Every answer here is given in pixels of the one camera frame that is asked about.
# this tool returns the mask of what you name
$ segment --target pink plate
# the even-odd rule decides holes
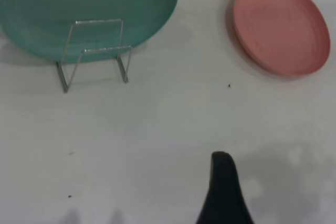
[[[243,48],[271,72],[309,74],[328,59],[328,28],[311,0],[235,0],[234,22]]]

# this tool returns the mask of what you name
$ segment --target wire plate stand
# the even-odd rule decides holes
[[[75,65],[75,68],[73,69],[70,80],[69,80],[69,82],[67,82],[66,78],[64,76],[62,66],[65,64],[65,57],[66,57],[69,42],[71,40],[73,28],[75,26],[87,25],[87,24],[96,24],[96,23],[100,23],[100,24],[101,23],[120,23],[119,45],[117,47],[105,47],[105,48],[98,48],[98,49],[84,49],[84,50],[82,50],[77,57],[76,65]],[[100,53],[100,52],[116,51],[117,50],[118,55],[116,57],[116,60],[117,60],[117,63],[118,63],[118,67],[119,67],[119,70],[120,70],[120,73],[121,73],[122,80],[125,83],[128,82],[127,73],[128,73],[128,68],[129,68],[130,61],[131,61],[131,56],[132,56],[132,47],[130,45],[129,46],[121,46],[123,27],[124,27],[124,21],[122,19],[100,19],[100,20],[76,21],[71,25],[69,35],[68,35],[68,39],[67,39],[67,42],[66,42],[65,47],[64,47],[62,58],[61,58],[60,61],[56,61],[56,67],[57,67],[57,71],[58,71],[58,74],[59,74],[59,78],[60,78],[64,93],[68,93],[68,91],[70,89],[70,86],[72,84],[73,78],[75,76],[75,73],[77,71],[77,67],[80,64],[81,58],[82,58],[83,55],[86,55],[86,54],[96,54],[96,53]],[[129,57],[128,57],[126,68],[124,67],[124,65],[122,63],[122,60],[120,58],[121,50],[123,50],[123,49],[128,49],[128,52],[129,52]]]

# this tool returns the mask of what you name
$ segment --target teal plate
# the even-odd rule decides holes
[[[122,45],[135,47],[153,36],[170,18],[177,0],[0,0],[0,23],[7,37],[24,50],[58,61],[75,21],[124,20]],[[118,46],[120,23],[73,29],[66,62],[83,49]],[[114,52],[85,55],[82,62],[105,60]]]

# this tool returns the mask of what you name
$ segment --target white surface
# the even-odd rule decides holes
[[[334,224],[335,49],[316,74],[270,76],[222,30],[228,1],[179,0],[130,83],[93,63],[67,95],[54,66],[2,40],[0,223],[193,224],[227,151],[256,224]],[[334,45],[336,0],[314,1]]]

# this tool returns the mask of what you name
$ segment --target black object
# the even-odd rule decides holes
[[[210,186],[197,224],[253,224],[232,157],[212,154]]]

